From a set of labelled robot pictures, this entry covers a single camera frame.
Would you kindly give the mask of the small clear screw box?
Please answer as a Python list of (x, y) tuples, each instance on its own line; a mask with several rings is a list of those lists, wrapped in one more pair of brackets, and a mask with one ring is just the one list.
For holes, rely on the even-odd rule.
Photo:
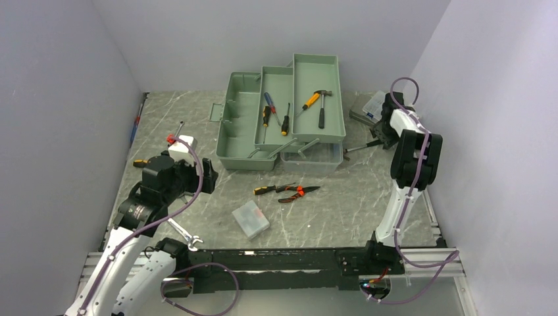
[(249, 240), (270, 227), (270, 222), (253, 200), (232, 211), (232, 216)]

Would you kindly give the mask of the black handled hammer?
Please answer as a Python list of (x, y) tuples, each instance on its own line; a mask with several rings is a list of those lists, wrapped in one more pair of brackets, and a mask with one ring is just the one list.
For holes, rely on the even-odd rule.
[(318, 127), (324, 129), (325, 127), (325, 99), (326, 97), (332, 96), (332, 91), (329, 90), (318, 90), (319, 98), (321, 99), (320, 112), (318, 116)]

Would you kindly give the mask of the orange handled screwdriver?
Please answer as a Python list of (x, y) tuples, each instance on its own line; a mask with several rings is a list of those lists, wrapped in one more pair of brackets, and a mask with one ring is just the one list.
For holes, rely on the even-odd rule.
[(301, 110), (296, 114), (299, 117), (304, 111), (306, 111), (316, 100), (320, 97), (320, 92), (316, 91), (302, 106)]

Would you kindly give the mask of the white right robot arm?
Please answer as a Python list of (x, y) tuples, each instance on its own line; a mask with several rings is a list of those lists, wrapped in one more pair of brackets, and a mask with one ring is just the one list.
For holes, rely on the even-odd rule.
[(368, 272), (379, 273), (387, 264), (401, 260), (397, 248), (403, 240), (403, 228), (416, 200), (435, 181), (443, 138), (422, 125), (413, 107), (404, 104), (401, 92), (386, 94), (381, 119), (373, 126), (372, 135), (374, 143), (384, 149), (395, 148), (390, 200), (372, 235), (371, 250), (362, 257)]

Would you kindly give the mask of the green toolbox with clear lid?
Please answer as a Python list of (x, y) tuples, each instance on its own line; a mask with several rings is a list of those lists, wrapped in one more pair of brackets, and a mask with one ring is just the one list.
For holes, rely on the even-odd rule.
[[(321, 99), (299, 117), (303, 104), (318, 90), (332, 91), (325, 99), (325, 127), (318, 127)], [(290, 129), (270, 114), (262, 143), (263, 109), (268, 92), (281, 123), (290, 108)], [(287, 66), (263, 66), (256, 72), (233, 72), (224, 103), (212, 106), (210, 120), (219, 123), (216, 156), (233, 171), (271, 171), (278, 162), (287, 172), (330, 174), (342, 162), (346, 137), (339, 60), (335, 55), (296, 53)]]

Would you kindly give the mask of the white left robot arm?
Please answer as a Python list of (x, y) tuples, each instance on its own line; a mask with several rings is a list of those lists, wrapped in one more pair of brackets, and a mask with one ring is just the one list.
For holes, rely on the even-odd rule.
[(66, 315), (133, 315), (149, 287), (168, 275), (183, 275), (198, 236), (188, 235), (185, 243), (164, 239), (140, 272), (128, 276), (159, 225), (171, 218), (168, 207), (184, 194), (211, 194), (217, 178), (210, 159), (197, 160), (188, 151), (148, 159), (141, 180), (118, 207), (101, 259)]

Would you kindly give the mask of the blue red handled screwdriver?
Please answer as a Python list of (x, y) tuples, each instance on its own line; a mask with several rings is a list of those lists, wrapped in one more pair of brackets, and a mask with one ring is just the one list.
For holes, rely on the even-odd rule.
[(264, 98), (265, 98), (265, 101), (266, 101), (267, 105), (270, 107), (271, 113), (274, 115), (278, 125), (281, 126), (281, 121), (278, 118), (278, 115), (276, 113), (276, 107), (273, 103), (273, 100), (272, 100), (270, 94), (268, 92), (265, 92), (264, 93)]

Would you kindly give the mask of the yellow black handled screwdriver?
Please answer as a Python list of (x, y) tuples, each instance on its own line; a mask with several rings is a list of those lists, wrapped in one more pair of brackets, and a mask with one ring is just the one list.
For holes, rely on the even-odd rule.
[(290, 108), (291, 103), (288, 103), (287, 111), (281, 125), (281, 135), (283, 136), (287, 136), (290, 129)]

